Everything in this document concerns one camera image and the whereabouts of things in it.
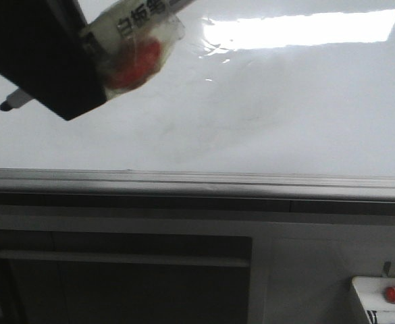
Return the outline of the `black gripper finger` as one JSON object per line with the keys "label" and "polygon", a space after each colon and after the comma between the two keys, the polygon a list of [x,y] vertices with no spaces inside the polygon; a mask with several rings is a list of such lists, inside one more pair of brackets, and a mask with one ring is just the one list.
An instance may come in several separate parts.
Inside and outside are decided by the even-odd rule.
{"label": "black gripper finger", "polygon": [[64,120],[106,103],[77,1],[0,1],[0,74]]}

